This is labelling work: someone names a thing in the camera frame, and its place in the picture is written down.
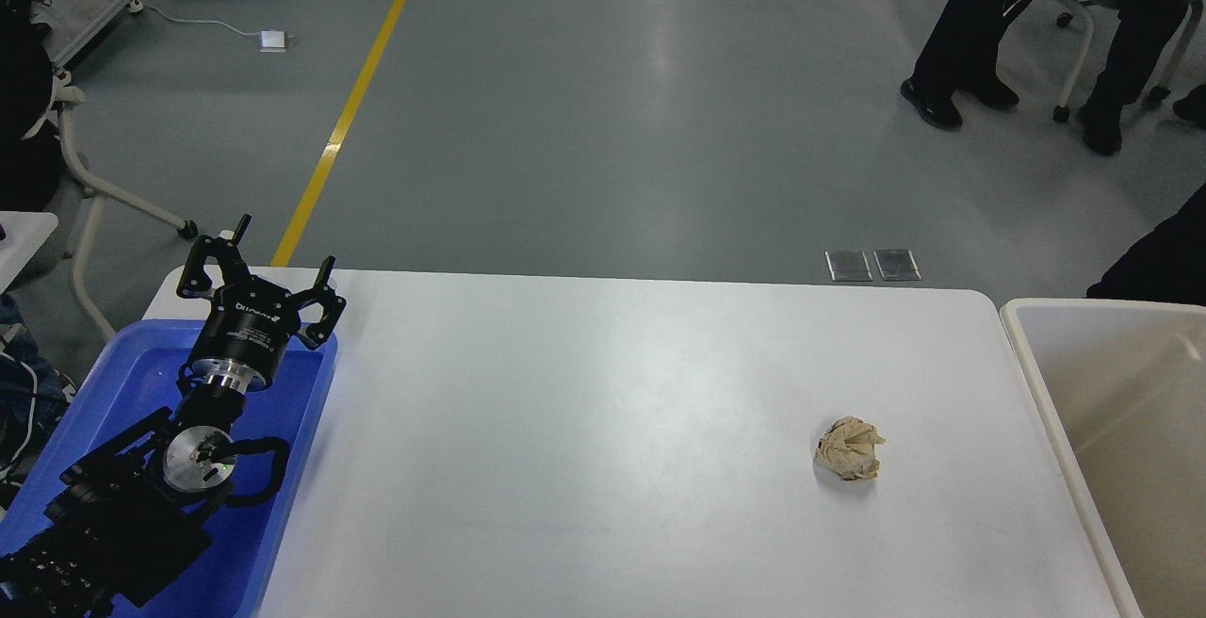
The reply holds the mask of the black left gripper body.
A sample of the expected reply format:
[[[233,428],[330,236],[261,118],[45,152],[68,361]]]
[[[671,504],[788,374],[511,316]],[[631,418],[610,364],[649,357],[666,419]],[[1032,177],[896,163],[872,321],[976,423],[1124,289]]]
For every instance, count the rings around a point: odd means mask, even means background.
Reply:
[[[271,386],[299,325],[289,290],[276,284],[228,284],[213,295],[187,368],[200,377],[236,371],[245,378],[238,390],[264,390]]]

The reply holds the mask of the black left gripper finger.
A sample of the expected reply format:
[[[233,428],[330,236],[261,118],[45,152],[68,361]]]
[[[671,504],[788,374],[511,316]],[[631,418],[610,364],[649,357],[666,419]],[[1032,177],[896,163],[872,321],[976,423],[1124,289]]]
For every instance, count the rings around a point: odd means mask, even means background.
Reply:
[[[349,305],[349,301],[336,295],[335,288],[329,284],[335,262],[334,256],[327,256],[309,288],[289,293],[280,301],[281,309],[283,309],[280,325],[283,326],[285,336],[297,336],[297,339],[309,350],[316,350],[330,339],[336,322],[343,317],[343,313]],[[314,305],[322,308],[318,321],[302,322],[302,310]]]
[[[189,250],[176,287],[176,295],[181,299],[212,301],[219,288],[250,281],[253,274],[248,270],[238,243],[241,241],[251,222],[253,216],[242,215],[232,237],[198,237]],[[222,284],[213,282],[206,273],[206,266],[219,267]]]

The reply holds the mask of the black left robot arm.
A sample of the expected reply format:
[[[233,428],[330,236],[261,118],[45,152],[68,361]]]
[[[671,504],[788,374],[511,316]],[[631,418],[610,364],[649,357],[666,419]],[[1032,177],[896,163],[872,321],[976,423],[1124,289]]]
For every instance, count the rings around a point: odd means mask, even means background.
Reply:
[[[104,348],[2,520],[5,617],[247,616],[283,537],[347,301],[327,257],[310,286],[198,237],[181,299]]]

